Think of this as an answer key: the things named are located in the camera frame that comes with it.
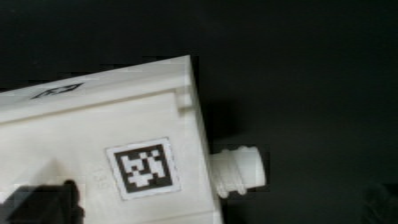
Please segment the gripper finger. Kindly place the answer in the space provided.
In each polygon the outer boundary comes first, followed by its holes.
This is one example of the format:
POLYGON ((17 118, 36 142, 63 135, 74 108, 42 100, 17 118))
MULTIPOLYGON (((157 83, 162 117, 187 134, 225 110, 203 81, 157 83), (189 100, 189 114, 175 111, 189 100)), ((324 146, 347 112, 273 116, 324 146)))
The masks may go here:
POLYGON ((84 216, 74 180, 61 185, 22 186, 0 203, 0 224, 84 224, 84 216))

